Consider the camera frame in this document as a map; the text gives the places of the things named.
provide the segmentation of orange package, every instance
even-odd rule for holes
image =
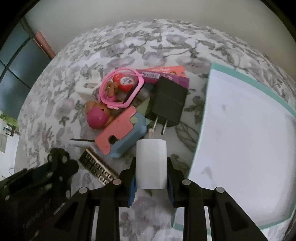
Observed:
[[[185,75],[185,69],[183,66],[162,66],[162,67],[155,67],[155,68],[149,68],[145,69],[153,72],[162,72],[165,74],[174,74],[177,76],[186,77]]]

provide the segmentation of black hole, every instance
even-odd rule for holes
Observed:
[[[115,142],[117,142],[117,141],[118,141],[118,139],[117,139],[115,136],[110,136],[110,138],[109,138],[109,143],[110,143],[111,145],[114,145]]]
[[[230,202],[225,203],[226,211],[229,217],[231,229],[236,232],[248,227],[247,222],[239,214],[239,212],[231,205]]]
[[[61,216],[61,218],[55,223],[54,227],[63,231],[70,231],[77,206],[78,202],[74,202]]]

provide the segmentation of pink watch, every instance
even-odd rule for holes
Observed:
[[[113,78],[114,75],[116,75],[118,73],[128,74],[130,76],[133,76],[134,78],[136,77],[138,79],[138,81],[137,81],[136,85],[129,91],[129,93],[124,101],[112,102],[110,100],[107,100],[106,95],[104,95],[105,85],[107,84],[107,82],[109,80],[111,80]],[[141,90],[143,85],[144,85],[144,79],[143,79],[142,75],[139,72],[137,72],[136,70],[130,69],[130,68],[116,69],[113,72],[111,72],[110,74],[108,74],[104,78],[104,80],[102,81],[102,84],[99,88],[99,101],[102,101],[103,103],[105,103],[109,109],[127,108],[131,104],[133,99],[136,97],[138,92]]]

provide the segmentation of plug prong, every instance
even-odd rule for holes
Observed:
[[[158,120],[158,116],[157,116],[157,117],[156,117],[156,119],[155,119],[155,122],[154,122],[154,125],[153,125],[153,130],[154,130],[154,129],[155,129],[155,127],[156,127],[157,120]]]
[[[165,124],[163,126],[163,129],[161,130],[161,135],[165,133],[166,125],[168,124],[168,119],[165,121]]]

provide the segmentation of table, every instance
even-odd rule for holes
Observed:
[[[31,167],[45,163],[53,147],[66,149],[78,159],[83,150],[68,145],[71,138],[93,139],[85,102],[74,92],[82,77],[105,76],[117,67],[144,69],[182,65],[190,88],[179,125],[167,128],[168,156],[186,175],[199,136],[207,77],[216,62],[253,77],[275,91],[296,109],[294,80],[246,42],[209,27],[176,20],[126,21],[81,34],[62,49],[42,72],[19,114],[24,151]],[[161,126],[156,127],[160,138]],[[120,159],[105,159],[117,172],[129,167],[135,149]],[[73,177],[71,191],[100,187],[82,167]],[[131,208],[120,209],[122,240],[180,240],[182,232],[171,228],[174,210],[164,190],[139,190]],[[290,219],[263,230],[269,240],[281,240]]]

